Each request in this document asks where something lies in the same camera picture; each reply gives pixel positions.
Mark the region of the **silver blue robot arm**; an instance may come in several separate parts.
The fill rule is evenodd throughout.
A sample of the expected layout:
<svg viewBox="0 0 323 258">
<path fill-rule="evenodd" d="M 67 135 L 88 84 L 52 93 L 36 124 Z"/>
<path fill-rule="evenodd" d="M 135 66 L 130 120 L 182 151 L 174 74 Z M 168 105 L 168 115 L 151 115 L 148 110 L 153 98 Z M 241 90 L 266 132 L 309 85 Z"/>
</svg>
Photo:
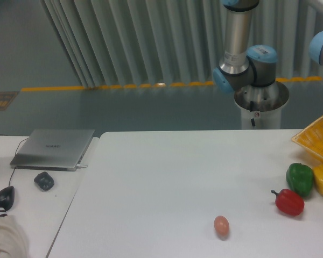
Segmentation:
<svg viewBox="0 0 323 258">
<path fill-rule="evenodd" d="M 323 1 L 307 1 L 323 14 Z M 223 92 L 252 85 L 267 87 L 276 80 L 276 51 L 266 45 L 248 48 L 252 12 L 259 1 L 221 1 L 227 10 L 224 55 L 213 70 L 213 81 Z M 310 42 L 308 54 L 323 66 L 323 31 Z"/>
</svg>

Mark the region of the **cream sleeved forearm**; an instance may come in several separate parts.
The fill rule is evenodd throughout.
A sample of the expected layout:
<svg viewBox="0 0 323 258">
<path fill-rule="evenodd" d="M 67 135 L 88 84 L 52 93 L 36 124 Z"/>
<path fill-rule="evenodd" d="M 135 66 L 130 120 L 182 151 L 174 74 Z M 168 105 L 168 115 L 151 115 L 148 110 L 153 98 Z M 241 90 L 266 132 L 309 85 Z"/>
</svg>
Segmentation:
<svg viewBox="0 0 323 258">
<path fill-rule="evenodd" d="M 27 242 L 12 216 L 0 207 L 0 257 L 28 257 Z"/>
</svg>

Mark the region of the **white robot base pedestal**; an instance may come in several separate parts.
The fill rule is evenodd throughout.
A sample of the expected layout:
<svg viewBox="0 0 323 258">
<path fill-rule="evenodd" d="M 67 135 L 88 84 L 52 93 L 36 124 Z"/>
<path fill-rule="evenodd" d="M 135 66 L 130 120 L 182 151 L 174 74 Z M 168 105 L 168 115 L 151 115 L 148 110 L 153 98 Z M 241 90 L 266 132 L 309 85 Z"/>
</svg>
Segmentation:
<svg viewBox="0 0 323 258">
<path fill-rule="evenodd" d="M 241 129 L 280 129 L 282 109 L 289 96 L 288 88 L 278 81 L 266 87 L 248 85 L 236 91 L 234 101 L 241 110 Z"/>
</svg>

